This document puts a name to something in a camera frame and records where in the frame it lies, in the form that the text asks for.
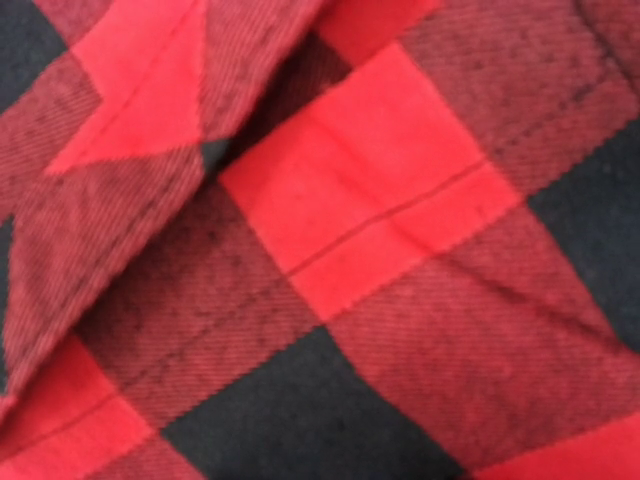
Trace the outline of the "red black plaid shirt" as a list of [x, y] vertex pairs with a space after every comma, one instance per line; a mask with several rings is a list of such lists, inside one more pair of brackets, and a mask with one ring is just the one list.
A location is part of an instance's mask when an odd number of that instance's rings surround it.
[[635, 479], [635, 1], [5, 1], [5, 479]]

